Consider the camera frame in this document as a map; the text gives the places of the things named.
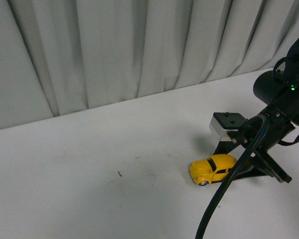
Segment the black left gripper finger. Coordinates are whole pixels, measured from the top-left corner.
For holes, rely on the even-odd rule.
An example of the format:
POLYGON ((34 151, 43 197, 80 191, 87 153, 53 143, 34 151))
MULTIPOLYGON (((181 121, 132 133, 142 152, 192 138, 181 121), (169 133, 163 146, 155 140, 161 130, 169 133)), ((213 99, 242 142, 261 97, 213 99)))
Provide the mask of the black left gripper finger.
POLYGON ((292 177, 275 162, 265 149, 257 148, 254 154, 254 167, 259 171, 276 178, 280 183, 292 181, 292 177))

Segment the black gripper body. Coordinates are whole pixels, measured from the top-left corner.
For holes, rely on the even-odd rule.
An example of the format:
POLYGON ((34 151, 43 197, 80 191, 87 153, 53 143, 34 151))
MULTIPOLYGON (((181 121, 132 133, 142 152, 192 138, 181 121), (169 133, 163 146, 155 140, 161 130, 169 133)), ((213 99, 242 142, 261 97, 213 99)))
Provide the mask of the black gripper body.
POLYGON ((294 129, 291 120, 277 108, 269 105, 255 117, 246 119, 238 126, 237 131, 229 132, 228 135, 246 148, 259 134, 262 137, 259 147, 269 150, 294 129))

